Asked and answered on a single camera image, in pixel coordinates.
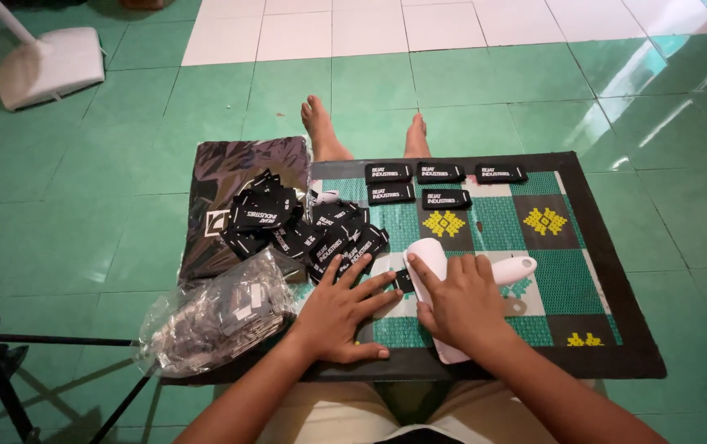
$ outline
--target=white handheld device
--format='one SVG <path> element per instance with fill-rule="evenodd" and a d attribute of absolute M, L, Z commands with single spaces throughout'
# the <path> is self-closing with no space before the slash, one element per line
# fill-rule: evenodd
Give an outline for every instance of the white handheld device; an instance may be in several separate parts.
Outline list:
<path fill-rule="evenodd" d="M 411 277 L 411 283 L 414 285 L 414 291 L 417 293 L 417 299 L 427 303 L 432 308 L 433 301 L 430 298 L 430 293 L 427 292 L 427 288 L 422 284 L 417 272 L 408 263 L 409 253 L 416 254 L 440 280 L 445 280 L 447 279 L 447 256 L 444 254 L 444 248 L 441 247 L 441 242 L 434 238 L 423 238 L 412 243 L 406 248 L 406 251 L 403 251 L 403 260 Z M 517 280 L 528 277 L 536 268 L 537 261 L 533 257 L 510 257 L 492 265 L 493 279 L 497 285 L 512 284 Z M 462 351 L 450 347 L 436 338 L 433 338 L 433 342 L 436 344 L 436 350 L 439 353 L 441 362 L 445 364 L 460 363 L 471 359 Z"/>

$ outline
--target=right hand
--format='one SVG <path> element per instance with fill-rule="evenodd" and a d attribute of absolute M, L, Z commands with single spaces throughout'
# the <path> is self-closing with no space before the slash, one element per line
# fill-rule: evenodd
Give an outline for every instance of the right hand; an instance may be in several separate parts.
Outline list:
<path fill-rule="evenodd" d="M 409 254 L 408 262 L 430 293 L 433 308 L 417 302 L 417 318 L 434 338 L 469 356 L 474 348 L 520 340 L 504 320 L 504 298 L 487 257 L 451 257 L 444 281 L 416 254 Z"/>

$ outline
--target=finger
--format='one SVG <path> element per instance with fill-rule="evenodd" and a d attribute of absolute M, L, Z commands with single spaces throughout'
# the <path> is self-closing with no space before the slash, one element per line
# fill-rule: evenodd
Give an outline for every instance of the finger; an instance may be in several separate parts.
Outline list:
<path fill-rule="evenodd" d="M 477 261 L 473 254 L 464 254 L 460 258 L 460 262 L 465 274 L 477 274 Z"/>
<path fill-rule="evenodd" d="M 369 297 L 357 304 L 359 321 L 377 312 L 380 308 L 389 303 L 398 301 L 402 297 L 402 290 L 391 290 Z"/>
<path fill-rule="evenodd" d="M 397 274 L 394 271 L 387 271 L 386 273 L 381 273 L 376 277 L 371 277 L 370 279 L 362 282 L 353 289 L 353 297 L 357 301 L 361 301 L 363 298 L 370 296 L 378 288 L 384 287 L 389 284 L 392 280 L 395 280 Z"/>
<path fill-rule="evenodd" d="M 417 319 L 431 335 L 438 335 L 439 327 L 436 325 L 436 318 L 433 318 L 433 310 L 427 303 L 417 302 Z"/>
<path fill-rule="evenodd" d="M 480 277 L 488 284 L 492 284 L 494 282 L 491 260 L 484 254 L 477 256 L 477 274 L 479 274 Z"/>
<path fill-rule="evenodd" d="M 457 279 L 463 276 L 463 264 L 460 262 L 460 256 L 452 256 L 447 261 L 447 279 Z"/>
<path fill-rule="evenodd" d="M 436 276 L 433 270 L 425 265 L 419 256 L 414 253 L 409 254 L 408 263 L 411 265 L 411 268 L 417 272 L 419 281 L 425 286 L 425 288 L 427 288 L 428 291 L 430 291 L 431 294 L 441 285 L 441 280 L 439 280 L 439 277 Z"/>
<path fill-rule="evenodd" d="M 340 262 L 342 262 L 342 254 L 338 254 L 331 259 L 329 266 L 326 267 L 326 271 L 323 273 L 323 277 L 320 279 L 319 285 L 331 286 L 335 284 L 335 276 L 337 275 L 337 269 L 340 268 Z"/>
<path fill-rule="evenodd" d="M 361 270 L 367 267 L 371 259 L 372 255 L 369 253 L 359 257 L 359 259 L 351 264 L 351 267 L 349 267 L 348 270 L 342 274 L 342 276 L 337 280 L 337 283 L 342 285 L 344 288 L 351 288 L 351 285 L 354 284 L 356 278 L 361 274 Z"/>
<path fill-rule="evenodd" d="M 335 361 L 343 364 L 355 363 L 362 359 L 386 359 L 389 349 L 375 342 L 367 344 L 348 344 L 336 353 Z"/>

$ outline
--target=leg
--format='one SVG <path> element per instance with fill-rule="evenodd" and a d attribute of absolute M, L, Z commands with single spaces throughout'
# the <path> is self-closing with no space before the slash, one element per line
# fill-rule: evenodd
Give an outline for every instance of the leg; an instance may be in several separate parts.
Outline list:
<path fill-rule="evenodd" d="M 301 104 L 301 122 L 312 141 L 312 156 L 316 162 L 353 160 L 351 153 L 337 140 L 331 117 L 317 96 L 308 96 Z"/>
<path fill-rule="evenodd" d="M 403 157 L 432 157 L 427 146 L 427 125 L 422 115 L 417 113 L 406 132 L 406 153 Z"/>
<path fill-rule="evenodd" d="M 501 382 L 456 384 L 427 424 L 469 444 L 556 442 Z"/>
<path fill-rule="evenodd" d="M 364 382 L 300 382 L 257 443 L 370 443 L 398 428 L 376 390 Z"/>

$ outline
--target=green checkered mat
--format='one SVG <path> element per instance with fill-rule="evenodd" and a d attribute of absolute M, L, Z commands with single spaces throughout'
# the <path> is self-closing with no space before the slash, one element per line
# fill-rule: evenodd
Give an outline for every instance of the green checkered mat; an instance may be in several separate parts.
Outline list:
<path fill-rule="evenodd" d="M 472 178 L 463 184 L 414 184 L 418 197 L 424 189 L 468 190 L 473 205 L 467 211 L 426 211 L 420 198 L 370 208 L 371 222 L 390 235 L 390 252 L 379 255 L 372 274 L 405 268 L 402 252 L 426 237 L 438 239 L 447 257 L 476 253 L 496 262 L 531 256 L 537 260 L 535 272 L 499 289 L 508 307 L 507 322 L 527 343 L 622 345 L 560 176 L 541 171 L 528 177 L 524 183 L 509 185 L 480 186 Z M 367 205 L 363 178 L 317 181 L 313 189 L 338 190 L 343 200 Z M 432 346 L 432 338 L 417 321 L 416 302 L 410 293 L 388 311 L 376 313 L 362 327 L 359 340 L 398 348 Z"/>

